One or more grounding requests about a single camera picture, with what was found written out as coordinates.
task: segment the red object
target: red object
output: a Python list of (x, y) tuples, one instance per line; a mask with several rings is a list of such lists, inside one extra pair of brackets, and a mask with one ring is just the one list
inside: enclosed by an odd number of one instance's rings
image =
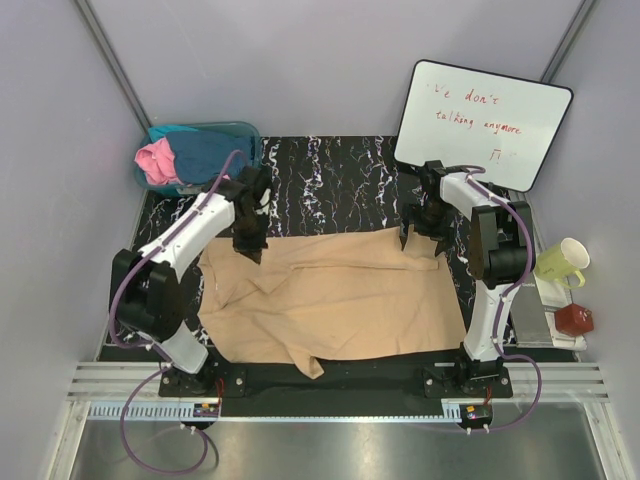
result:
[(591, 310), (572, 303), (555, 313), (556, 330), (577, 337), (593, 330)]

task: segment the marble surface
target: marble surface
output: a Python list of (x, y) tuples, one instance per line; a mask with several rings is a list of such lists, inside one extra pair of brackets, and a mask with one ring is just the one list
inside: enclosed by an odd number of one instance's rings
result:
[[(274, 195), (270, 236), (364, 232), (400, 225), (404, 202), (421, 200), (418, 179), (401, 173), (393, 160), (395, 137), (283, 137), (263, 139), (262, 161), (272, 167)], [(194, 198), (162, 198), (150, 192), (140, 218), (133, 248), (164, 232), (188, 210)], [(469, 326), (475, 285), (469, 275), (469, 223), (455, 218), (455, 242), (446, 252), (465, 324)], [(182, 280), (188, 302), (186, 323), (209, 344), (198, 320), (204, 287), (194, 261)], [(134, 334), (122, 330), (122, 337)], [(515, 343), (513, 329), (505, 333)], [(104, 348), (111, 346), (107, 336)]]

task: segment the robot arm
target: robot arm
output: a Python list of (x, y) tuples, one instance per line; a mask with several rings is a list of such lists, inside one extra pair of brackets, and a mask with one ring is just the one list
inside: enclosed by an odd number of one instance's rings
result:
[(270, 192), (269, 169), (245, 167), (235, 181), (222, 180), (208, 201), (204, 201), (206, 193), (198, 195), (191, 208), (160, 237), (137, 252), (122, 250), (113, 260), (111, 302), (134, 266), (159, 250), (126, 286), (116, 317), (157, 344), (184, 372), (197, 374), (208, 353), (184, 323), (180, 280), (209, 241), (228, 227), (234, 250), (260, 263), (262, 249), (267, 247)]
[[(475, 390), (472, 384), (477, 380), (485, 382), (487, 378), (496, 378), (502, 368), (502, 359), (493, 339), (501, 341), (503, 338), (511, 302), (518, 289), (501, 296), (524, 272), (526, 240), (502, 207), (471, 187), (467, 182), (468, 173), (462, 167), (444, 168), (439, 161), (427, 162), (420, 170), (420, 176), (426, 200), (423, 206), (404, 207), (400, 234), (403, 246), (409, 224), (413, 223), (416, 233), (438, 242), (437, 255), (453, 241), (454, 209), (471, 221), (468, 261), (469, 271), (476, 280), (476, 298), (456, 369), (458, 382), (472, 391)], [(513, 202), (511, 206), (531, 232), (529, 205)], [(497, 325), (494, 325), (499, 302), (504, 305)]]

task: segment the yellow mug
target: yellow mug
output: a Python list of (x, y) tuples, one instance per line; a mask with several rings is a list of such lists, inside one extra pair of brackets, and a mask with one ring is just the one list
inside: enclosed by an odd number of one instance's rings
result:
[[(589, 253), (584, 245), (573, 238), (565, 238), (538, 256), (534, 271), (541, 280), (555, 280), (567, 288), (579, 288), (585, 284), (580, 270), (587, 268), (590, 262)], [(578, 277), (580, 283), (569, 285), (563, 280), (569, 275)]]

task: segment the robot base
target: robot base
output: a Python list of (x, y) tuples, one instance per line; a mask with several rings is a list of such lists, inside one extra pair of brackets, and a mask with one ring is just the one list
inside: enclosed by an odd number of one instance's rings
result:
[(489, 387), (491, 387), (491, 398), (513, 397), (511, 378), (506, 367), (501, 367), (496, 376), (467, 381), (460, 381), (457, 372), (459, 369), (455, 366), (433, 366), (423, 369), (422, 379), (425, 396), (432, 399), (474, 398), (485, 400), (489, 397)]
[(177, 368), (165, 372), (160, 381), (161, 397), (242, 397), (247, 372), (240, 366), (218, 361), (209, 354), (202, 369), (195, 375)]

